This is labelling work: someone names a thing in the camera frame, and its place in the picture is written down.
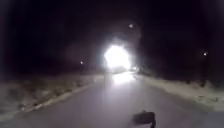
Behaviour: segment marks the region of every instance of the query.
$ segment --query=road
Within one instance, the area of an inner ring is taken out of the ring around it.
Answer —
[[[146,85],[133,74],[126,73],[96,82],[47,108],[20,114],[1,123],[0,127],[127,128],[131,115],[142,110],[156,113],[156,128],[209,128],[217,125],[211,123],[208,110]]]

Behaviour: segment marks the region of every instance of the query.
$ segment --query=dark sky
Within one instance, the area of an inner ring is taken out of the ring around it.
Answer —
[[[212,67],[222,60],[218,0],[11,0],[2,6],[8,74],[63,72],[80,60],[96,67],[114,37],[128,42],[150,70],[172,78],[197,76],[204,51]]]

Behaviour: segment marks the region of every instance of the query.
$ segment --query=oncoming vehicle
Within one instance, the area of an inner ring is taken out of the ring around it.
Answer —
[[[104,57],[109,72],[138,71],[137,65],[133,63],[131,54],[122,46],[112,45],[106,51]]]

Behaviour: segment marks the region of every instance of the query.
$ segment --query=wet road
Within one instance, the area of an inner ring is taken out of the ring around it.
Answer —
[[[50,107],[21,114],[5,128],[127,128],[131,115],[156,113],[156,128],[202,128],[208,112],[193,102],[145,85],[133,74],[119,74]]]

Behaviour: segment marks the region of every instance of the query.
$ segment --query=snowy roadside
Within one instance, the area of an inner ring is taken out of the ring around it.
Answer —
[[[197,82],[187,84],[180,81],[168,81],[143,75],[139,75],[138,78],[148,85],[161,88],[168,93],[193,100],[215,111],[224,111],[224,90],[213,89],[210,83],[207,83],[202,88]]]
[[[101,75],[70,74],[6,83],[0,87],[0,121],[66,99],[101,79]]]

